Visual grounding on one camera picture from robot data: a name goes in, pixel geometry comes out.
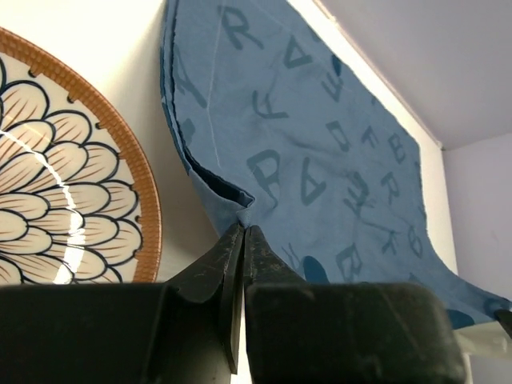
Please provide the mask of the blue letter-print cloth placemat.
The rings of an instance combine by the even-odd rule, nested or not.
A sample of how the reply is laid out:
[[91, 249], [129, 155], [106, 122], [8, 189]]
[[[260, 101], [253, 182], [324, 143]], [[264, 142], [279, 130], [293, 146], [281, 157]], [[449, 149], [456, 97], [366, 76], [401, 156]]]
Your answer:
[[455, 329], [511, 302], [427, 233], [420, 149], [285, 1], [169, 1], [162, 107], [215, 228], [258, 226], [309, 282], [414, 282]]

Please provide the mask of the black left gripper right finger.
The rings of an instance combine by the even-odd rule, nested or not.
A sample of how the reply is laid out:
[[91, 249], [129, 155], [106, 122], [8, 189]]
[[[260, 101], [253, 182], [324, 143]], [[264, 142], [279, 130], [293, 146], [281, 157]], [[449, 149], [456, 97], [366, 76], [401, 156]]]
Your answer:
[[255, 383], [463, 383], [441, 302], [411, 283], [304, 281], [245, 234], [246, 351]]

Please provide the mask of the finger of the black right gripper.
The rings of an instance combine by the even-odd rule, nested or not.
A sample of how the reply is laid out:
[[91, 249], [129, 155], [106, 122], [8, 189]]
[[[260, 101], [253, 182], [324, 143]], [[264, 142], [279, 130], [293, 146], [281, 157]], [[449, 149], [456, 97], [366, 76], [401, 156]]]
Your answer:
[[512, 312], [510, 310], [496, 310], [494, 316], [500, 323], [504, 331], [512, 338]]

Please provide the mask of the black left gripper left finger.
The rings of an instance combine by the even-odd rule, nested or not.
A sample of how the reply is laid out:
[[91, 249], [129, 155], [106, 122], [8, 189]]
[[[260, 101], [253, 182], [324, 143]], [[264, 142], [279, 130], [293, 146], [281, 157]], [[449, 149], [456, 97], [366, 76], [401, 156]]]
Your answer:
[[166, 282], [6, 286], [4, 383], [228, 383], [244, 229]]

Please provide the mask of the floral plate with brown rim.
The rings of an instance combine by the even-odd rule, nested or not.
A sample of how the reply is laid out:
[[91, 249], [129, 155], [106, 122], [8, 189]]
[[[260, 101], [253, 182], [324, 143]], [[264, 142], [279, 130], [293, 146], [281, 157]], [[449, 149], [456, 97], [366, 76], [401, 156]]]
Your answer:
[[152, 282], [162, 217], [132, 130], [84, 78], [1, 32], [1, 283]]

